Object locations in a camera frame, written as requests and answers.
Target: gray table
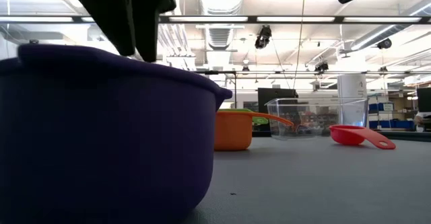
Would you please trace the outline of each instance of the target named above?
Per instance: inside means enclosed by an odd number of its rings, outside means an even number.
[[[185,223],[431,223],[431,143],[346,147],[254,138],[215,153],[211,186]]]

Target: purple bowl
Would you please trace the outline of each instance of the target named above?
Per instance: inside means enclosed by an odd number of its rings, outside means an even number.
[[[2,223],[167,223],[205,196],[216,110],[194,73],[82,46],[0,62]]]

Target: white cylinder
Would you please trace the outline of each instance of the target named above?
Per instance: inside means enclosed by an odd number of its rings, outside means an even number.
[[[337,78],[340,103],[340,122],[346,125],[366,126],[368,101],[359,103],[359,98],[366,98],[365,74],[340,75]]]

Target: clear plastic container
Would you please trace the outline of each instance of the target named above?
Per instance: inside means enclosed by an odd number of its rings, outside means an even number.
[[[290,120],[285,126],[269,120],[276,139],[329,136],[329,126],[366,126],[368,98],[280,98],[265,104],[268,114]]]

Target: orange measuring cup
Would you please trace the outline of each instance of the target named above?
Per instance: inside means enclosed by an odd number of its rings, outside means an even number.
[[[254,116],[278,120],[289,126],[294,125],[289,120],[270,114],[257,112],[217,112],[215,118],[214,150],[240,151],[250,147]]]

